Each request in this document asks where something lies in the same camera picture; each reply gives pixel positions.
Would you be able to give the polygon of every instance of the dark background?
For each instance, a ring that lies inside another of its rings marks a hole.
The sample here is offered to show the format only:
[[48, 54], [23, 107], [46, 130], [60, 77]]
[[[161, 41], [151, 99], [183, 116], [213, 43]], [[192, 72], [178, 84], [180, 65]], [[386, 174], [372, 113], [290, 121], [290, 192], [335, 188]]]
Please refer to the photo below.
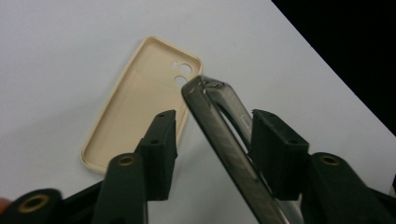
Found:
[[312, 48], [396, 136], [394, 2], [273, 0]]

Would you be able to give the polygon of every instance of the black clamp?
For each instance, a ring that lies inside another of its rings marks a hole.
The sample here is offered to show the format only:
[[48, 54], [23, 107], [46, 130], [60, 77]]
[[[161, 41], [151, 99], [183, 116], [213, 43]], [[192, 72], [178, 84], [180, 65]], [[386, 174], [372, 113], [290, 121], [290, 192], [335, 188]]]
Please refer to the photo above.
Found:
[[147, 201], [168, 199], [176, 157], [176, 111], [169, 110], [154, 118], [134, 153], [110, 161], [103, 181], [67, 199], [57, 189], [29, 192], [0, 223], [148, 223]]

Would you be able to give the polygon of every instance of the beige phone case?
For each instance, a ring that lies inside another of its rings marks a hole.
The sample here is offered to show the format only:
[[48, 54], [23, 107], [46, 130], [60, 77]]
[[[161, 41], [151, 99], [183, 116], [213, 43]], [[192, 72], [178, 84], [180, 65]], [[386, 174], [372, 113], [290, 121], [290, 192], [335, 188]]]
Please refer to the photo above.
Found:
[[81, 151], [86, 167], [103, 174], [112, 158], [135, 150], [154, 117], [165, 110], [177, 112], [178, 142], [188, 115], [180, 89], [201, 72], [197, 57], [157, 37], [144, 39]]

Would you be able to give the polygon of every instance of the white table surface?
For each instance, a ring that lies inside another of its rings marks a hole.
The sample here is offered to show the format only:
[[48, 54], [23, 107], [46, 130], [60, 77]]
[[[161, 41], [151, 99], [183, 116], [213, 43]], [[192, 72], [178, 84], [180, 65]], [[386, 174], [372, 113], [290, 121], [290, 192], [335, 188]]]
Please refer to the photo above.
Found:
[[[389, 192], [395, 136], [271, 1], [10, 0], [0, 2], [0, 196], [55, 188], [68, 197], [103, 179], [80, 151], [151, 35], [198, 56], [247, 110], [280, 116], [310, 153], [338, 155]], [[148, 204], [150, 223], [257, 223], [192, 116], [170, 200]]]

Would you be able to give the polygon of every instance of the brass screw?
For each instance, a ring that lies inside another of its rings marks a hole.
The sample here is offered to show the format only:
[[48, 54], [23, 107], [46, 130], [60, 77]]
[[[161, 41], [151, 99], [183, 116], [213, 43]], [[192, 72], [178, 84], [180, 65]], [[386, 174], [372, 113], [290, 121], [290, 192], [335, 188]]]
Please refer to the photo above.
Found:
[[327, 165], [337, 166], [340, 164], [340, 161], [333, 156], [321, 156], [320, 160]]
[[47, 194], [37, 194], [28, 199], [26, 199], [18, 207], [20, 213], [31, 213], [47, 204], [50, 201], [50, 196]]
[[129, 166], [134, 164], [135, 158], [133, 156], [124, 156], [119, 158], [117, 164], [120, 166]]

